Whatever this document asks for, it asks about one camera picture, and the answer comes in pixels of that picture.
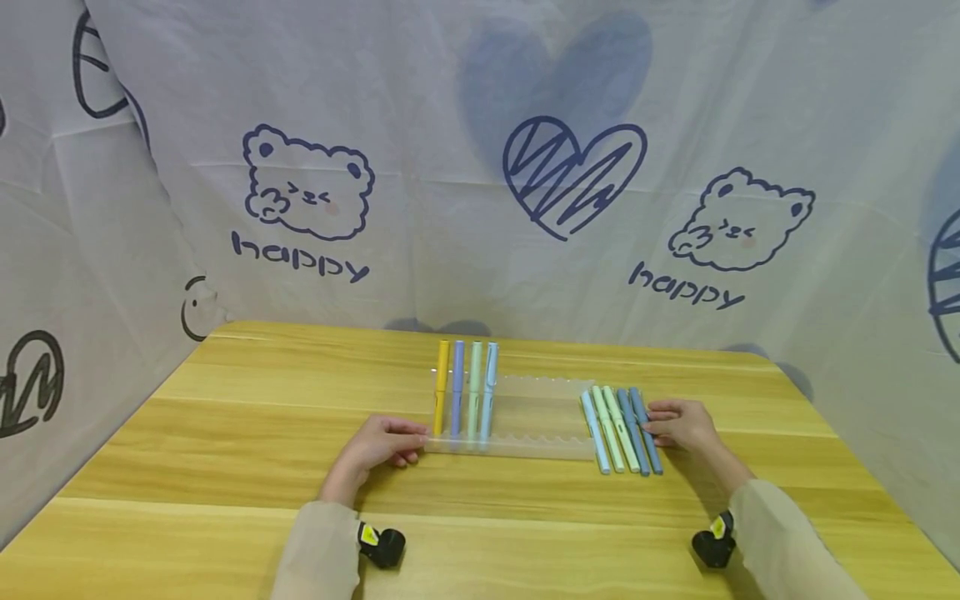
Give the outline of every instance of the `pen holder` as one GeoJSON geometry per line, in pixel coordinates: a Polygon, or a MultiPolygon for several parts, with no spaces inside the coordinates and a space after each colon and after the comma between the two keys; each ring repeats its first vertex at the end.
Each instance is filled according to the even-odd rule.
{"type": "MultiPolygon", "coordinates": [[[[479,454],[574,461],[594,460],[594,445],[580,405],[580,394],[592,381],[501,375],[491,410],[490,436],[482,439],[480,415],[476,432],[469,430],[470,394],[460,397],[460,432],[451,436],[450,419],[456,401],[446,391],[443,433],[427,443],[429,452],[479,454]]],[[[483,410],[480,395],[479,411],[483,410]]]]}

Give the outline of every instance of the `white backdrop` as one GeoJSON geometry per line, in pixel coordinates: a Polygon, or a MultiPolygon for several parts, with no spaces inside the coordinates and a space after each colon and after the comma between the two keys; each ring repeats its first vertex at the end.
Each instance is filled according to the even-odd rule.
{"type": "Polygon", "coordinates": [[[223,319],[83,12],[0,9],[0,547],[223,319]]]}

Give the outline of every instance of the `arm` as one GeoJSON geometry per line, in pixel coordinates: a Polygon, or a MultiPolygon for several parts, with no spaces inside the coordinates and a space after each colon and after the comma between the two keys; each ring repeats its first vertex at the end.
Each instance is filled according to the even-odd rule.
{"type": "Polygon", "coordinates": [[[690,400],[650,403],[644,429],[660,446],[680,445],[713,473],[730,500],[743,563],[770,600],[866,600],[813,525],[780,488],[756,479],[720,440],[707,409],[690,400]]]}
{"type": "Polygon", "coordinates": [[[317,499],[297,514],[271,600],[349,600],[359,583],[356,494],[373,467],[414,464],[424,444],[426,427],[419,423],[373,416],[363,424],[330,468],[317,499]]]}

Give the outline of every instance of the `finger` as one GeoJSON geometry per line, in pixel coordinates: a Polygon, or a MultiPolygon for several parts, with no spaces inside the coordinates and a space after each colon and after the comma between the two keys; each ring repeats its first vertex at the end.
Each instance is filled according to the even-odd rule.
{"type": "Polygon", "coordinates": [[[387,444],[393,452],[419,450],[426,444],[426,436],[419,434],[387,434],[387,444]]]}
{"type": "Polygon", "coordinates": [[[427,434],[426,425],[413,420],[381,416],[380,423],[387,433],[417,433],[424,436],[427,434]]]}
{"type": "Polygon", "coordinates": [[[643,430],[655,436],[661,436],[670,433],[670,424],[671,422],[669,420],[652,420],[648,423],[643,423],[643,430]]]}
{"type": "Polygon", "coordinates": [[[668,398],[666,400],[654,400],[653,402],[647,404],[647,409],[655,413],[668,411],[682,415],[684,413],[686,403],[687,400],[677,400],[673,398],[668,398]]]}
{"type": "Polygon", "coordinates": [[[417,461],[420,459],[420,456],[417,455],[416,450],[403,450],[402,452],[398,452],[397,454],[402,456],[403,460],[405,460],[408,465],[415,465],[417,461]]]}
{"type": "Polygon", "coordinates": [[[654,413],[647,413],[647,419],[649,420],[672,420],[679,419],[680,415],[677,413],[671,413],[670,411],[658,411],[654,413]]]}

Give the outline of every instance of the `light green pen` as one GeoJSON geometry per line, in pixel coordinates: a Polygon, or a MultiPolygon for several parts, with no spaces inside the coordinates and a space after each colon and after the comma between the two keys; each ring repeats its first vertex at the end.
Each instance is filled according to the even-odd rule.
{"type": "Polygon", "coordinates": [[[607,403],[603,400],[603,394],[600,392],[599,386],[593,386],[593,403],[596,404],[600,425],[603,427],[604,435],[607,436],[607,446],[610,447],[610,457],[613,459],[613,470],[622,473],[623,455],[620,454],[620,445],[616,442],[616,434],[613,433],[610,411],[607,410],[607,403]]]}
{"type": "Polygon", "coordinates": [[[474,342],[470,350],[470,405],[467,412],[467,439],[477,437],[477,414],[480,412],[480,384],[483,382],[483,342],[474,342]]]}
{"type": "Polygon", "coordinates": [[[603,397],[607,399],[607,409],[610,411],[611,419],[613,419],[613,428],[616,429],[616,435],[620,438],[620,445],[623,446],[623,454],[627,457],[627,465],[631,472],[639,473],[640,462],[636,459],[634,445],[630,443],[627,423],[623,422],[623,413],[620,412],[620,407],[617,405],[616,398],[613,397],[613,390],[609,385],[603,387],[603,397]]]}

